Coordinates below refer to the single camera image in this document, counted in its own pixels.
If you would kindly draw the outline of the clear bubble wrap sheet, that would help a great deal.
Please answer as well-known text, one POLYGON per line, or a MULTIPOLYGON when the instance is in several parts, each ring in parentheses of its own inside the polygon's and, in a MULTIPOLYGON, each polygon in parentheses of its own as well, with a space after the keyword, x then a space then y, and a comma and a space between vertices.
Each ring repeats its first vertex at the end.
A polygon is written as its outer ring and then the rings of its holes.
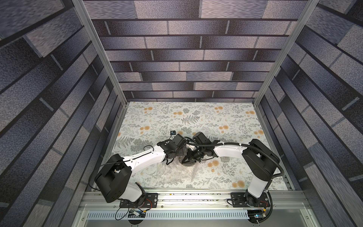
POLYGON ((201 163, 184 166, 175 159, 171 164, 152 164, 131 177, 144 188, 195 188, 204 177, 205 169, 201 163))

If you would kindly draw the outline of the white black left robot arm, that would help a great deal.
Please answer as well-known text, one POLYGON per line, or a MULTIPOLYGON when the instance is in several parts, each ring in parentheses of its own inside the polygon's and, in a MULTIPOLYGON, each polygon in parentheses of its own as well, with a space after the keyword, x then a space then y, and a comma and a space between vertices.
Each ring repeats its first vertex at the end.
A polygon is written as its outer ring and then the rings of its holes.
POLYGON ((95 176, 96 186, 107 203, 117 199, 143 203, 144 190, 138 184, 130 182, 131 176, 150 165, 186 154, 185 142, 162 141, 156 146, 133 156, 113 155, 95 176))

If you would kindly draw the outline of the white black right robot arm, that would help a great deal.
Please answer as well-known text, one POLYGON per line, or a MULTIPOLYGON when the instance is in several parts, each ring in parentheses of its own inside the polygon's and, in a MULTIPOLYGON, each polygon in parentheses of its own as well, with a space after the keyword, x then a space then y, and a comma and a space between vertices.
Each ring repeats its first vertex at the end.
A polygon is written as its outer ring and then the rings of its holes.
POLYGON ((268 190, 272 180, 285 174, 280 159, 268 147, 261 149, 262 143, 252 140, 250 144, 234 142, 217 142, 212 144, 187 143, 200 151, 211 151, 216 157, 243 158, 253 173, 253 178, 246 190, 246 194, 259 199, 268 190))

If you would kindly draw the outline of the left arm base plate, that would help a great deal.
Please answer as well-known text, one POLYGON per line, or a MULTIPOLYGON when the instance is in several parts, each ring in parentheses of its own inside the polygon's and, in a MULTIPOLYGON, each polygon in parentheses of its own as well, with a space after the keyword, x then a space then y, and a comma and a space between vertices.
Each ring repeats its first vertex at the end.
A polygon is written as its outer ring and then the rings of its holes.
POLYGON ((120 208, 146 208, 152 209, 157 207, 158 193, 146 193, 135 202, 129 200, 120 200, 120 208))

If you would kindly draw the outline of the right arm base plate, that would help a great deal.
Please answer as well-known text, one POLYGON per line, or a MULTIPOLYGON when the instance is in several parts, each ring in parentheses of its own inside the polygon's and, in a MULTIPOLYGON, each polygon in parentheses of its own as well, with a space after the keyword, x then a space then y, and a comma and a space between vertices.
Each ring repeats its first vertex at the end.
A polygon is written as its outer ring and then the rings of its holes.
POLYGON ((231 193, 232 206, 234 208, 267 208, 270 207, 269 196, 263 192, 259 198, 245 193, 231 193))

